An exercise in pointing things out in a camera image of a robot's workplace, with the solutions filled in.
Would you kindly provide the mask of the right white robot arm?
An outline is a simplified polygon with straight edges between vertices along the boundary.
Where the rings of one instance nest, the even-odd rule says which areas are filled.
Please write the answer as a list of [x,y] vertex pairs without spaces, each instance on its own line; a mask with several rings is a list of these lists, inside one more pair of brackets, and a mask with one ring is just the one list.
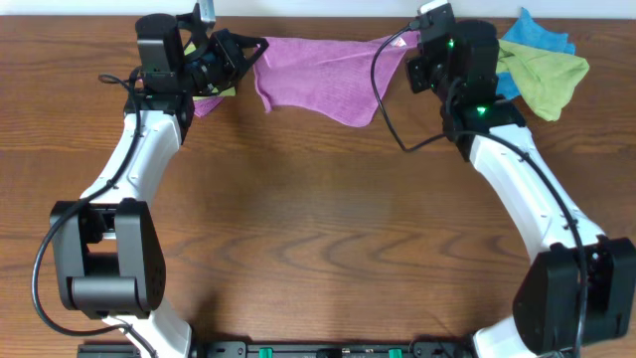
[[499,44],[485,21],[457,21],[446,1],[413,23],[414,92],[440,99],[444,136],[492,186],[531,261],[510,317],[478,330],[478,357],[575,357],[623,337],[635,296],[635,247],[610,239],[573,203],[540,155],[518,109],[496,92]]

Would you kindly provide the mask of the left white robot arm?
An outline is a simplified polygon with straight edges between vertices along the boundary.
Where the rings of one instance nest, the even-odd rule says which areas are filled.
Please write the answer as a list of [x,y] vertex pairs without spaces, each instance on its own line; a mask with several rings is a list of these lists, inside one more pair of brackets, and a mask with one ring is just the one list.
[[98,178],[54,206],[41,247],[52,250],[63,306],[117,330],[143,357],[195,357],[191,325],[164,295],[166,264],[150,207],[191,127],[198,96],[234,87],[268,43],[228,30],[201,7],[135,25],[140,64],[122,81],[120,139]]

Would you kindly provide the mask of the purple microfiber cloth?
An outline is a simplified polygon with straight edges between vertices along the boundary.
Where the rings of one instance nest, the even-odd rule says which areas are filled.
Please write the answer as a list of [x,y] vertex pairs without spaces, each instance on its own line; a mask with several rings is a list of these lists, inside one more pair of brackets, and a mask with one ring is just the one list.
[[405,53],[417,46],[407,32],[390,42],[267,39],[268,48],[254,65],[255,89],[265,110],[298,106],[351,127],[364,127],[378,108]]

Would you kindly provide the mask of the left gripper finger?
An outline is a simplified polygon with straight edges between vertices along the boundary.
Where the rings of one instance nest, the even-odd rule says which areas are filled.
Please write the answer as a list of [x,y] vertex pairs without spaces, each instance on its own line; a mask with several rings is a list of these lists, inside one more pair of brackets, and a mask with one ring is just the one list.
[[249,37],[236,33],[230,33],[230,37],[240,50],[256,49],[257,51],[264,52],[269,47],[269,44],[265,38]]
[[234,54],[235,74],[233,81],[235,83],[239,82],[265,51],[266,47],[255,47],[253,54],[250,57],[246,57],[242,48],[237,48]]

